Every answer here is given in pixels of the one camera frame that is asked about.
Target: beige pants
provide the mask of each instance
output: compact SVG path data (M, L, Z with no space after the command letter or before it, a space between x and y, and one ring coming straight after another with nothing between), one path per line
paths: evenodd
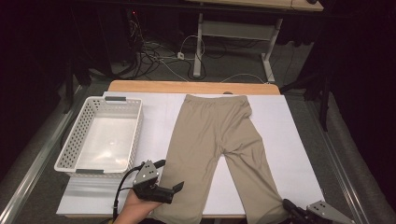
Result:
M287 217L276 190L262 138L249 116L246 96L187 95L177 117L160 185L184 188L172 204L154 210L168 224L199 223L221 154L227 161L248 223L278 223Z

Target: plastic basket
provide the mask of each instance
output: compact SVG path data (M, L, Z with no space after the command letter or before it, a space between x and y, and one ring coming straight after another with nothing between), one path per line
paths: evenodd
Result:
M133 167L142 100L89 97L54 168L70 176L123 177Z

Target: waistband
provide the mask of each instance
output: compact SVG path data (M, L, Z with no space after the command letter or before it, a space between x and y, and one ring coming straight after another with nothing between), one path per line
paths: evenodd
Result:
M247 102L248 98L246 95L236 95L236 96L224 96L215 98L205 98L187 94L185 100L194 102L208 102L208 103L237 103L237 102Z

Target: white sheet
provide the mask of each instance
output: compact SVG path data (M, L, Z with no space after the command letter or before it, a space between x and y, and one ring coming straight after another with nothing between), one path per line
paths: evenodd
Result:
M127 96L143 101L144 119L134 159L135 165L146 160L158 161L166 158L170 137L185 95L105 92L104 96ZM324 200L284 96L249 95L247 98L252 108L251 120L263 138L267 160L280 196L302 208ZM131 187L132 179L126 181L124 187ZM57 214L79 217L111 215L119 183L119 179L70 178ZM126 191L120 195L120 208L125 200ZM244 214L225 159L221 157L210 188L204 216Z

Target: human hand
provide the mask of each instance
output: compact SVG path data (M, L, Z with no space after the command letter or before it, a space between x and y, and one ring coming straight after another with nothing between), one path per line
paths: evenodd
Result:
M137 224L162 203L140 200L130 189L125 204L114 224Z

